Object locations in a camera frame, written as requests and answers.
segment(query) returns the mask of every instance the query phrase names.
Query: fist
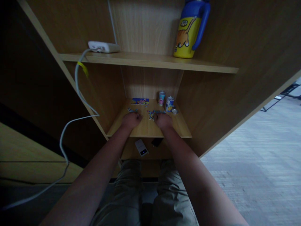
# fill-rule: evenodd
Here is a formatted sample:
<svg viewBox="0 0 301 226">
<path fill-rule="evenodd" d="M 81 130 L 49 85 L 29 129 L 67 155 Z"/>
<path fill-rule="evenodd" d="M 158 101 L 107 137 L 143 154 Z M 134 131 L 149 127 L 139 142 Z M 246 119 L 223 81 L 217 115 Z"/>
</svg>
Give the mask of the fist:
<svg viewBox="0 0 301 226">
<path fill-rule="evenodd" d="M 168 114 L 158 113 L 154 116 L 154 120 L 161 130 L 172 128 L 172 118 Z"/>
<path fill-rule="evenodd" d="M 134 129 L 142 120 L 142 116 L 139 113 L 131 112 L 126 114 L 123 119 L 121 126 L 128 128 L 130 130 Z"/>
</svg>

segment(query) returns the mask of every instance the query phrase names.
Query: forearm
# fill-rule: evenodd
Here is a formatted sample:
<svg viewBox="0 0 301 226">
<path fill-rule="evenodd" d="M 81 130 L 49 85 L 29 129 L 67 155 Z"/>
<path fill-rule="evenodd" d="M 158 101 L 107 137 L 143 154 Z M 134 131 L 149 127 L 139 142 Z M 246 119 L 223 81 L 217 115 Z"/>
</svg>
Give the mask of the forearm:
<svg viewBox="0 0 301 226">
<path fill-rule="evenodd" d="M 120 127 L 90 161 L 42 224 L 89 225 L 131 130 Z"/>
<path fill-rule="evenodd" d="M 163 134 L 170 146 L 198 221 L 210 225 L 247 225 L 199 157 L 177 132 L 173 128 L 168 128 L 163 130 Z"/>
</svg>

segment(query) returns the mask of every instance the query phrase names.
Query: white cable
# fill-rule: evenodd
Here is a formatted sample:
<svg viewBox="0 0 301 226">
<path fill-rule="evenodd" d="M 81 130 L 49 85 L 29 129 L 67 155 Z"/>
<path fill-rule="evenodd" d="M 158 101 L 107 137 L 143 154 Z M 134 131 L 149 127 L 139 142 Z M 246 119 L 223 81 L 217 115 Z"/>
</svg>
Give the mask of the white cable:
<svg viewBox="0 0 301 226">
<path fill-rule="evenodd" d="M 87 50 L 85 50 L 85 51 L 82 53 L 81 58 L 79 59 L 79 62 L 82 61 L 82 59 L 84 58 L 84 56 L 86 55 L 86 53 L 89 52 L 90 50 L 91 50 L 91 49 L 87 49 Z M 88 105 L 88 107 L 89 107 L 93 112 L 95 112 L 96 115 L 91 115 L 91 116 L 86 116 L 86 117 L 82 117 L 82 118 L 78 118 L 78 119 L 73 119 L 73 120 L 71 120 L 70 122 L 68 122 L 68 123 L 65 125 L 65 127 L 64 127 L 64 129 L 63 129 L 63 131 L 62 131 L 61 137 L 60 137 L 60 149 L 61 149 L 62 154 L 63 154 L 63 156 L 64 156 L 64 158 L 65 158 L 65 160 L 66 160 L 67 166 L 66 166 L 66 168 L 65 168 L 65 170 L 64 170 L 64 173 L 63 173 L 62 177 L 59 178 L 59 179 L 57 179 L 55 182 L 53 182 L 51 185 L 49 185 L 48 187 L 44 188 L 42 191 L 38 192 L 37 194 L 35 194 L 35 195 L 31 196 L 31 197 L 28 197 L 28 198 L 19 200 L 19 201 L 17 201 L 17 202 L 14 202 L 14 203 L 12 203 L 12 204 L 7 205 L 7 206 L 2 207 L 2 208 L 1 208 L 1 211 L 8 210 L 8 209 L 10 209 L 10 208 L 13 208 L 13 207 L 15 207 L 15 206 L 21 205 L 21 204 L 23 204 L 23 203 L 26 203 L 26 202 L 29 202 L 29 201 L 35 199 L 36 197 L 38 197 L 39 195 L 41 195 L 42 193 L 44 193 L 45 191 L 47 191 L 49 188 L 51 188 L 53 185 L 55 185 L 57 182 L 59 182 L 61 179 L 63 179 L 63 178 L 65 177 L 65 175 L 66 175 L 66 172 L 67 172 L 67 169 L 68 169 L 68 166 L 69 166 L 69 160 L 68 160 L 68 157 L 67 157 L 67 155 L 66 155 L 66 153 L 65 153 L 65 151 L 64 151 L 64 149 L 63 149 L 63 137 L 64 137 L 64 133 L 65 133 L 65 130 L 66 130 L 67 126 L 68 126 L 71 122 L 74 122 L 74 121 L 77 121 L 77 120 L 81 120 L 81 119 L 85 119 L 85 118 L 90 118 L 90 117 L 93 117 L 93 116 L 99 116 L 99 114 L 97 113 L 97 111 L 94 110 L 94 109 L 93 109 L 93 108 L 92 108 L 92 107 L 84 100 L 84 98 L 82 97 L 82 94 L 80 93 L 80 90 L 79 90 L 79 87 L 78 87 L 78 75 L 77 75 L 77 74 L 78 74 L 78 67 L 79 67 L 79 65 L 76 64 L 76 67 L 75 67 L 75 86 L 76 86 L 76 92 L 77 92 L 79 98 L 80 98 L 83 102 L 85 102 L 85 103 Z"/>
</svg>

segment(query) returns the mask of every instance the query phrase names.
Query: blue can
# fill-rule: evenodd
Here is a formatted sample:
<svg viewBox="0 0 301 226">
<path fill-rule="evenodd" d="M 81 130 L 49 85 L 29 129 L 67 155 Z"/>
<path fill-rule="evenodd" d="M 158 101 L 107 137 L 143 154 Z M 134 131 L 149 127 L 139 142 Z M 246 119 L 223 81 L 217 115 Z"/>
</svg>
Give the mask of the blue can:
<svg viewBox="0 0 301 226">
<path fill-rule="evenodd" d="M 165 105 L 165 111 L 171 112 L 173 107 L 174 98 L 172 96 L 167 97 L 166 99 L 166 105 Z"/>
</svg>

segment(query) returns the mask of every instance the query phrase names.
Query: yellow water bottle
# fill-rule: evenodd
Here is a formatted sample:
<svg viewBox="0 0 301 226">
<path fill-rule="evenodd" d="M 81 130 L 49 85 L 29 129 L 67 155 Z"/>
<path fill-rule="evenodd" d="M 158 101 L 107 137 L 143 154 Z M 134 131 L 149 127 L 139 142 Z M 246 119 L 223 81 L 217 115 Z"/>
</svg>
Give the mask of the yellow water bottle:
<svg viewBox="0 0 301 226">
<path fill-rule="evenodd" d="M 192 58 L 199 46 L 210 12 L 209 0 L 185 0 L 173 56 Z"/>
</svg>

